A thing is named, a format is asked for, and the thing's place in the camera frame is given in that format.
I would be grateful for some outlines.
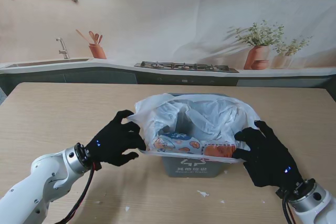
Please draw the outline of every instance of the white robotic arm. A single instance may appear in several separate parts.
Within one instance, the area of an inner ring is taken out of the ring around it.
[[[66,195],[73,183],[90,169],[83,150],[83,146],[77,144],[34,160],[30,175],[0,200],[1,223],[42,223],[49,203]]]
[[[314,179],[305,180],[288,202],[303,224],[336,223],[336,199]]]

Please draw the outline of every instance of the black cable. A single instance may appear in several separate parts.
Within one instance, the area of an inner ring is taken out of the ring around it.
[[[285,195],[283,196],[283,198],[282,198],[282,210],[284,211],[284,215],[285,215],[285,218],[286,218],[286,220],[287,220],[287,223],[288,224],[292,224],[292,221],[290,220],[290,218],[289,218],[289,215],[288,215],[288,211],[287,211],[287,208],[286,208],[286,203],[287,203],[287,198],[288,198],[288,196],[289,196],[289,191],[286,191],[285,192]]]
[[[84,191],[82,192],[82,194],[80,195],[79,199],[77,200],[76,204],[74,205],[74,207],[70,210],[70,212],[68,213],[68,215],[61,221],[55,223],[55,224],[66,224],[68,223],[68,221],[70,221],[72,219],[72,217],[75,215],[78,207],[80,206],[80,204],[82,203],[88,189],[89,189],[89,186],[91,184],[91,181],[92,181],[92,178],[93,178],[93,174],[94,174],[94,171],[95,171],[95,164],[93,164],[93,166],[91,167],[91,171],[90,171],[90,175],[89,175],[89,179],[86,183],[86,186],[84,188]]]
[[[290,208],[289,208],[288,202],[287,202],[287,209],[288,209],[288,211],[289,211],[290,217],[292,218],[292,222],[293,222],[293,224],[296,224],[296,221],[295,221],[295,219],[294,219],[294,215],[293,215],[293,213],[292,213],[292,210],[290,210]]]

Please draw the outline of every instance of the wooden table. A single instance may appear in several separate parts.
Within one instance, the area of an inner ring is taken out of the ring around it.
[[[36,157],[88,143],[118,110],[165,92],[223,93],[250,104],[290,149],[301,174],[336,195],[336,104],[326,90],[70,83],[23,83],[0,106],[0,195],[29,175]],[[285,223],[275,188],[255,187],[242,164],[225,169],[216,178],[169,178],[159,157],[103,164],[71,223]],[[87,178],[50,204],[44,223],[68,213]]]

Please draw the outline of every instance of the plastic wrapper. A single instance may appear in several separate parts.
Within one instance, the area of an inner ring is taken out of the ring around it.
[[[260,120],[246,103],[215,94],[159,94],[135,104],[129,121],[143,129],[146,154],[237,163],[234,135]]]

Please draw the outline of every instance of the potted plant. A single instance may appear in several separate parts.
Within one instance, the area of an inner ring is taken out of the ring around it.
[[[248,53],[244,69],[252,69],[252,65],[253,69],[267,68],[269,46],[281,41],[283,28],[283,25],[269,27],[266,20],[263,20],[260,24],[253,23],[247,29],[236,29],[238,41],[253,46]]]
[[[292,56],[300,51],[303,47],[308,46],[309,39],[312,37],[308,37],[306,39],[298,40],[293,39],[289,45],[287,45],[283,41],[279,41],[276,43],[276,48],[274,50],[277,51],[278,55],[274,57],[272,62],[273,69],[284,69],[288,68]]]

